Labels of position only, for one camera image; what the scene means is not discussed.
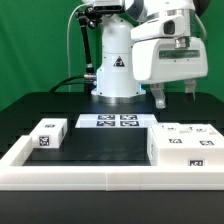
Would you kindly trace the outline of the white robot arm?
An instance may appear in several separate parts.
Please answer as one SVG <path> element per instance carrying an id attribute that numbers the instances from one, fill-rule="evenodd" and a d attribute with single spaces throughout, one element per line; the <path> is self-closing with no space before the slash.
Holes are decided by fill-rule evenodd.
<path id="1" fill-rule="evenodd" d="M 208 73 L 204 39 L 193 24 L 210 0 L 82 0 L 91 25 L 102 25 L 102 64 L 92 95 L 98 101 L 129 103 L 148 85 L 156 107 L 166 107 L 164 84 L 182 80 L 193 95 L 196 79 Z"/>

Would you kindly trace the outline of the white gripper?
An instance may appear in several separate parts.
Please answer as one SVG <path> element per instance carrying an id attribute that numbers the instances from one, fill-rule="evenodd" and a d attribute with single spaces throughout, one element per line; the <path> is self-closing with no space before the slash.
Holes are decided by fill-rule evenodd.
<path id="1" fill-rule="evenodd" d="M 185 80 L 185 93 L 195 99 L 194 78 L 207 75 L 208 62 L 204 43 L 191 36 L 189 16 L 147 21 L 131 30 L 131 38 L 134 78 L 140 84 L 151 84 L 158 109 L 166 107 L 163 82 Z"/>

